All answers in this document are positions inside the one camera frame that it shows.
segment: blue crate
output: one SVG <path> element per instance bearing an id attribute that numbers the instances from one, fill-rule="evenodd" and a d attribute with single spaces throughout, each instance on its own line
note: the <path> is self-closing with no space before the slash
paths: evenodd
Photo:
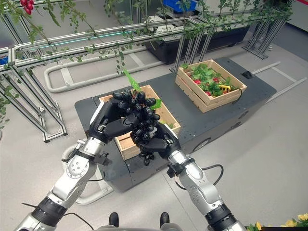
<path id="1" fill-rule="evenodd" d="M 8 56 L 0 57 L 0 65 L 7 64 L 9 60 Z"/>
<path id="2" fill-rule="evenodd" d="M 181 8 L 181 4 L 176 4 L 180 0 L 164 0 L 163 4 L 166 6 L 170 6 L 171 8 L 174 9 L 176 12 L 183 12 L 183 9 Z M 191 5 L 189 9 L 185 9 L 185 11 L 194 11 L 196 8 L 197 2 L 191 0 Z"/>

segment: black cable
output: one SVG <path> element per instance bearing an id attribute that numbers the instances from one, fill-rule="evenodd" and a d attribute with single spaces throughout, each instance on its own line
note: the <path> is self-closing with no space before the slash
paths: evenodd
<path id="1" fill-rule="evenodd" d="M 30 205 L 30 204 L 27 204 L 27 203 L 21 203 L 21 204 L 26 205 L 26 206 L 29 206 L 29 207 L 37 208 L 37 206 L 35 206 L 35 205 Z M 93 228 L 84 218 L 82 218 L 81 216 L 79 216 L 79 215 L 76 214 L 76 213 L 66 213 L 66 214 L 63 215 L 63 217 L 66 216 L 66 215 L 71 215 L 71 214 L 72 214 L 72 215 L 75 215 L 76 217 L 78 217 L 80 220 L 82 220 L 83 222 L 85 222 L 92 230 L 94 230 L 94 228 Z"/>
<path id="2" fill-rule="evenodd" d="M 216 184 L 220 181 L 220 179 L 222 178 L 222 175 L 223 175 L 223 166 L 220 165 L 220 164 L 216 164 L 216 165 L 211 165 L 211 166 L 209 166 L 209 167 L 204 167 L 204 168 L 202 168 L 202 170 L 209 170 L 209 169 L 215 168 L 215 167 L 220 167 L 220 168 L 221 168 L 221 172 L 220 172 L 220 175 L 219 175 L 219 177 L 217 178 L 217 180 L 214 182 L 214 185 L 216 185 Z M 187 190 L 187 189 L 185 189 L 184 187 L 180 186 L 180 184 L 179 184 L 179 183 L 177 182 L 177 180 L 176 180 L 176 176 L 174 176 L 174 181 L 175 181 L 175 184 L 176 184 L 180 189 Z"/>
<path id="3" fill-rule="evenodd" d="M 180 186 L 180 184 L 177 183 L 176 181 L 175 181 L 175 184 L 176 184 L 180 189 L 187 190 L 187 189 L 185 189 L 184 187 Z"/>
<path id="4" fill-rule="evenodd" d="M 216 165 L 211 165 L 211 166 L 209 166 L 209 167 L 204 167 L 204 168 L 202 168 L 202 170 L 208 170 L 208 169 L 211 169 L 211 168 L 214 168 L 214 167 L 220 167 L 220 168 L 221 168 L 220 175 L 219 175 L 219 177 L 217 178 L 217 180 L 214 182 L 214 185 L 216 185 L 216 184 L 218 183 L 218 181 L 220 181 L 220 179 L 222 178 L 223 166 L 220 165 L 220 164 L 216 164 Z"/>
<path id="5" fill-rule="evenodd" d="M 239 98 L 238 98 L 236 101 L 234 101 L 232 104 L 237 103 L 237 102 L 240 100 L 240 98 L 241 98 L 241 96 L 242 96 L 242 94 L 243 94 L 242 89 L 238 88 L 238 90 L 240 90 L 240 91 L 241 91 L 241 94 L 240 94 Z"/>
<path id="6" fill-rule="evenodd" d="M 37 206 L 35 206 L 35 205 L 30 205 L 30 204 L 27 204 L 27 203 L 21 203 L 21 204 L 29 206 L 29 207 L 37 208 Z"/>
<path id="7" fill-rule="evenodd" d="M 99 180 L 88 180 L 89 182 L 90 181 L 101 181 L 101 180 L 103 180 L 104 178 L 101 178 L 101 179 L 99 179 Z"/>
<path id="8" fill-rule="evenodd" d="M 94 228 L 84 219 L 82 218 L 81 216 L 79 216 L 78 214 L 76 213 L 66 213 L 63 215 L 64 216 L 67 216 L 67 215 L 75 215 L 76 217 L 78 217 L 80 220 L 82 220 L 83 222 L 85 222 L 92 230 L 94 230 Z"/>

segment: black platform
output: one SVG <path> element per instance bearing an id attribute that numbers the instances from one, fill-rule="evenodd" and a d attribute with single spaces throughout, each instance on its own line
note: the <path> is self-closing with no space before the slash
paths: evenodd
<path id="1" fill-rule="evenodd" d="M 215 61 L 247 86 L 246 91 L 237 103 L 229 103 L 202 113 L 176 85 L 176 73 L 167 74 L 139 84 L 140 86 L 151 85 L 168 110 L 180 123 L 181 130 L 178 137 L 182 150 L 186 153 L 191 153 L 201 147 L 202 144 L 211 142 L 240 126 L 276 93 L 273 87 L 258 77 L 253 76 L 253 78 L 247 79 L 242 76 L 242 73 L 246 70 L 229 58 L 219 58 Z M 89 129 L 90 119 L 100 103 L 99 97 L 110 94 L 112 92 L 75 103 L 76 111 L 85 131 Z M 105 180 L 115 190 L 121 192 L 147 179 L 166 166 L 167 163 L 158 154 L 155 154 L 155 160 L 147 167 L 143 165 L 143 159 L 138 156 L 123 161 L 114 141 L 107 145 L 106 151 L 110 153 L 108 157 L 112 159 L 113 163 L 105 168 Z"/>

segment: red strawberry cluster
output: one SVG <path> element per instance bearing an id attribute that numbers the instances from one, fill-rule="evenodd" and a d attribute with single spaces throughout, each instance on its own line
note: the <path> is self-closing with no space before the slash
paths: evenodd
<path id="1" fill-rule="evenodd" d="M 24 7 L 27 14 L 31 14 L 33 10 L 33 0 L 20 0 L 20 4 Z"/>

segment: strawberry plant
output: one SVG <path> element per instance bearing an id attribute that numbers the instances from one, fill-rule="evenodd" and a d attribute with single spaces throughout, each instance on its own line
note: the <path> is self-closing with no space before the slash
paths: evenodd
<path id="1" fill-rule="evenodd" d="M 221 89 L 221 85 L 229 86 L 231 90 L 236 88 L 231 84 L 231 78 L 222 78 L 221 73 L 215 72 L 212 68 L 208 68 L 206 64 L 188 67 L 187 64 L 182 64 L 184 69 L 192 70 L 191 78 L 208 96 L 217 97 L 225 94 Z"/>

